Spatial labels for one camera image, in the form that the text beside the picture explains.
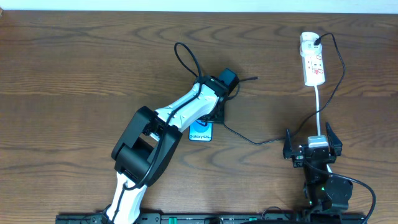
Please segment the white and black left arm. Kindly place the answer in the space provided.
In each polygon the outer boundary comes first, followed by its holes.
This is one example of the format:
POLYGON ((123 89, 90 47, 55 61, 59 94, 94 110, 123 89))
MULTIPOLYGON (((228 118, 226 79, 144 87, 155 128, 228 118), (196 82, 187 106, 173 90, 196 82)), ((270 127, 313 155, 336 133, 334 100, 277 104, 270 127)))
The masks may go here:
POLYGON ((199 119, 218 116, 239 78, 230 69, 218 77, 197 78, 192 89, 168 106, 139 108, 111 157, 115 161, 117 186, 103 223, 134 223, 148 187, 166 170, 183 132, 199 119))

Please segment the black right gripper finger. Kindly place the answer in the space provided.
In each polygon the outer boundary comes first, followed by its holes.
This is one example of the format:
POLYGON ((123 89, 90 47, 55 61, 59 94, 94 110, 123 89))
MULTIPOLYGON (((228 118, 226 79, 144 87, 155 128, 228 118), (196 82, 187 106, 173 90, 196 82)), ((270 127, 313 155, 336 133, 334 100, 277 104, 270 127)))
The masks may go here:
POLYGON ((330 152, 333 156, 341 156, 343 143, 333 132, 329 123, 325 123, 330 152))
POLYGON ((285 159, 290 159, 294 155, 292 150, 290 131, 288 129, 285 132, 284 146, 282 153, 285 159))

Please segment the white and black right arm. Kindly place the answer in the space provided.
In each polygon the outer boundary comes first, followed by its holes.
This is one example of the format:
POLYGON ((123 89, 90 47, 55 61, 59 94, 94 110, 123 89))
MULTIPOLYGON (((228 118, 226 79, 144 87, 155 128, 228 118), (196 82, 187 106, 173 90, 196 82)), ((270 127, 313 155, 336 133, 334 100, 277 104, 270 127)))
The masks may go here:
POLYGON ((292 135, 286 131, 283 156, 305 175, 304 192, 313 212, 343 212, 349 208, 353 184, 328 170, 342 153, 343 143, 326 124, 326 134, 310 136, 308 143, 293 148, 292 135))

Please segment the blue Galaxy smartphone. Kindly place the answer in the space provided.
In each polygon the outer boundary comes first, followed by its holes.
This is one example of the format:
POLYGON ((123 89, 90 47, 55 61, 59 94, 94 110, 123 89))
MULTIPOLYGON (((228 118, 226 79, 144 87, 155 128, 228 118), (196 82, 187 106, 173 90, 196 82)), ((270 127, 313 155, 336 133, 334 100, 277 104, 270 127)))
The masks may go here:
POLYGON ((210 142, 213 138, 213 124, 196 120, 190 125, 188 139, 191 141, 210 142))

